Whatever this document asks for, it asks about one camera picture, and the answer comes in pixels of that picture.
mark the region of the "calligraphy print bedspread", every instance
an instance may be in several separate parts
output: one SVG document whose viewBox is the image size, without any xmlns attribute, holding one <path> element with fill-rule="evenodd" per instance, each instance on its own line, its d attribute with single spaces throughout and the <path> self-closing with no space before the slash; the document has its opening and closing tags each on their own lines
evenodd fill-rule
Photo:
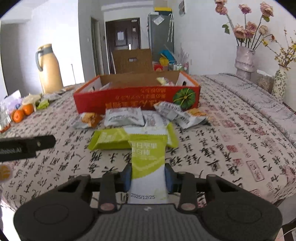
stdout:
<svg viewBox="0 0 296 241">
<path fill-rule="evenodd" d="M 179 147 L 166 150 L 166 161 L 175 171 L 196 177 L 216 174 L 270 202 L 293 195 L 295 147 L 237 95 L 208 78 L 201 79 L 200 109 L 208 114 L 212 126 L 176 127 Z M 80 174 L 101 177 L 123 170 L 131 161 L 131 150 L 89 151 L 94 130 L 69 126 L 69 119 L 76 115 L 73 92 L 68 92 L 47 110 L 32 114 L 4 133 L 4 138 L 53 134 L 57 140 L 54 148 L 39 151 L 35 159 L 9 163 L 14 166 L 14 176 L 1 185 L 1 191 L 11 208 L 17 209 Z M 198 202 L 204 205 L 204 197 Z"/>
</svg>

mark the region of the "cardboard panel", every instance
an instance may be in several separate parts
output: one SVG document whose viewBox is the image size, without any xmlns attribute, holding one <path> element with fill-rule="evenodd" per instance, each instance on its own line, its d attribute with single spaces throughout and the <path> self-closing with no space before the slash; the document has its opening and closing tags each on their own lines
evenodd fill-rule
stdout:
<svg viewBox="0 0 296 241">
<path fill-rule="evenodd" d="M 114 50 L 112 56 L 116 74 L 153 71 L 150 49 Z"/>
<path fill-rule="evenodd" d="M 166 77 L 174 83 L 181 79 L 182 82 L 190 83 L 190 86 L 160 86 L 156 80 L 157 77 Z M 103 86 L 110 83 L 111 89 L 84 92 L 84 89 L 88 91 L 99 81 Z M 143 110 L 154 110 L 153 105 L 159 101 L 178 103 L 180 97 L 189 92 L 190 97 L 184 96 L 184 100 L 194 99 L 194 101 L 187 104 L 185 108 L 196 108 L 199 102 L 200 86 L 183 72 L 114 74 L 97 77 L 86 83 L 74 93 L 74 100 L 78 113 L 105 114 L 106 109 L 120 107 L 141 107 Z"/>
</svg>

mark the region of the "doorway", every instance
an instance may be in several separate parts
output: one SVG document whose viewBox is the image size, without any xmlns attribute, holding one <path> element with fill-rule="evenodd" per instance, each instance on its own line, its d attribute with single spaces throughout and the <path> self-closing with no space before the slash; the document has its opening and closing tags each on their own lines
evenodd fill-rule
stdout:
<svg viewBox="0 0 296 241">
<path fill-rule="evenodd" d="M 91 18 L 91 42 L 96 76 L 104 74 L 100 22 Z"/>
<path fill-rule="evenodd" d="M 107 47 L 109 56 L 110 73 L 114 74 L 112 52 L 122 49 L 140 49 L 140 19 L 122 19 L 106 22 Z"/>
</svg>

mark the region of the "thermos handle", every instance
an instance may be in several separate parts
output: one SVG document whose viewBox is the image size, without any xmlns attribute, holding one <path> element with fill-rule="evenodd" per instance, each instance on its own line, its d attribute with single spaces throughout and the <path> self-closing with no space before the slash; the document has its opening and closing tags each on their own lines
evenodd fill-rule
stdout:
<svg viewBox="0 0 296 241">
<path fill-rule="evenodd" d="M 43 71 L 43 68 L 40 66 L 40 64 L 39 64 L 39 58 L 38 58 L 38 55 L 39 55 L 39 53 L 41 53 L 43 50 L 38 50 L 37 52 L 36 52 L 36 64 L 37 64 L 37 68 L 39 69 L 39 71 L 40 72 L 42 72 Z"/>
</svg>

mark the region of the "lime green wrapper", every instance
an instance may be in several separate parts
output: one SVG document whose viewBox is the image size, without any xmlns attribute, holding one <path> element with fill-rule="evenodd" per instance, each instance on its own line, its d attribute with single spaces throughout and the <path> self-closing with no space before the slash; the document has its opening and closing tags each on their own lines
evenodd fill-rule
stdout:
<svg viewBox="0 0 296 241">
<path fill-rule="evenodd" d="M 164 135 L 167 139 L 167 146 L 170 148 L 178 147 L 178 139 L 171 123 L 167 127 L 129 127 L 114 128 L 95 131 L 88 146 L 89 150 L 112 150 L 112 149 L 131 149 L 128 141 L 133 135 L 141 137 Z"/>
</svg>

